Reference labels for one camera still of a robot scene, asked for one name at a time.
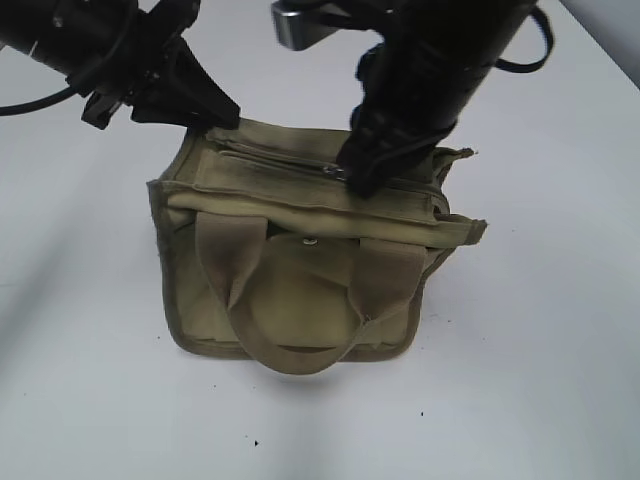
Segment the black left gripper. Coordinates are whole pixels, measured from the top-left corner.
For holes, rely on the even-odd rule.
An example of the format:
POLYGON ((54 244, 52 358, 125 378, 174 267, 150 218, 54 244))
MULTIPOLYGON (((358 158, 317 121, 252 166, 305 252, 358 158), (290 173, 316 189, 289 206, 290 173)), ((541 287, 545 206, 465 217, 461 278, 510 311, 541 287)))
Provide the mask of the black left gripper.
POLYGON ((81 2, 72 44, 90 47, 66 81, 87 103, 82 120, 100 130, 122 105, 141 124, 237 129, 240 107, 209 76, 182 38, 198 1, 81 2))

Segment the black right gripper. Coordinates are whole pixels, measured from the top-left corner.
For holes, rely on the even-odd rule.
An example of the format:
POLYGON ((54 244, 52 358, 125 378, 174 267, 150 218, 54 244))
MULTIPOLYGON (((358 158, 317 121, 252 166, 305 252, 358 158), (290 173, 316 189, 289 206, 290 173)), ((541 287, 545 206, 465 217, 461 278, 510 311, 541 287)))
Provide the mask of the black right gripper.
POLYGON ((359 61, 364 97, 339 151, 348 189, 372 196, 423 163, 530 13, 527 1, 401 1, 359 61))

